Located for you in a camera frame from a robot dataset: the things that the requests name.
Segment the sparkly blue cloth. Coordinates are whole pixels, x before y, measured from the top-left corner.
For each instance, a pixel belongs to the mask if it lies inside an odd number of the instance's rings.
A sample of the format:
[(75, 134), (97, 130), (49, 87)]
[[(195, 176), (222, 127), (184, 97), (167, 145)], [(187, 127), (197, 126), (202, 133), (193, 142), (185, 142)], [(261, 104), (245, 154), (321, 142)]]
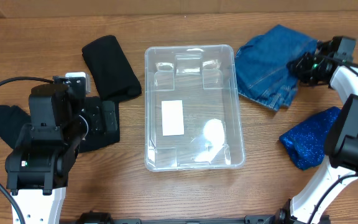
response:
[(314, 114), (279, 137), (297, 168), (307, 170), (323, 162), (324, 144), (341, 110), (331, 107)]

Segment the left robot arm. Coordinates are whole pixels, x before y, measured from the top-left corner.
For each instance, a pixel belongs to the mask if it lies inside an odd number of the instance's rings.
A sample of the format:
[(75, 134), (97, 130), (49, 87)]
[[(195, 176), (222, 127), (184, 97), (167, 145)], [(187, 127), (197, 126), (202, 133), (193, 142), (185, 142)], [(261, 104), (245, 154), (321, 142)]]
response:
[(117, 131), (117, 104), (86, 108), (84, 88), (49, 83), (31, 90), (29, 108), (31, 122), (5, 162), (12, 216), (14, 223), (58, 223), (80, 144)]

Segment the blue jeans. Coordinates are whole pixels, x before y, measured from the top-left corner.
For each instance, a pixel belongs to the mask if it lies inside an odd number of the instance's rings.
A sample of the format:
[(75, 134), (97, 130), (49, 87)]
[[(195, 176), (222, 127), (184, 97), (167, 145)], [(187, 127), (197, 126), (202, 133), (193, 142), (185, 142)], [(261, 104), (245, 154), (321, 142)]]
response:
[(235, 56), (239, 94), (273, 111), (289, 107), (298, 91), (298, 79), (289, 72), (287, 63), (314, 53), (317, 43), (281, 25), (253, 37)]

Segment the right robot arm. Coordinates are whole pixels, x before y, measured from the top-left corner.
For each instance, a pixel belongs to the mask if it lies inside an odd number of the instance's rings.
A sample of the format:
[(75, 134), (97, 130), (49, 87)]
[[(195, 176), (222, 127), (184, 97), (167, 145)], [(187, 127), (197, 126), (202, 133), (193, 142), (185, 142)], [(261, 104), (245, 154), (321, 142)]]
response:
[(306, 187), (288, 200), (268, 223), (330, 223), (324, 214), (333, 200), (358, 179), (358, 64), (353, 62), (356, 40), (335, 36), (288, 63), (299, 80), (327, 84), (337, 91), (343, 107), (324, 142), (325, 157)]

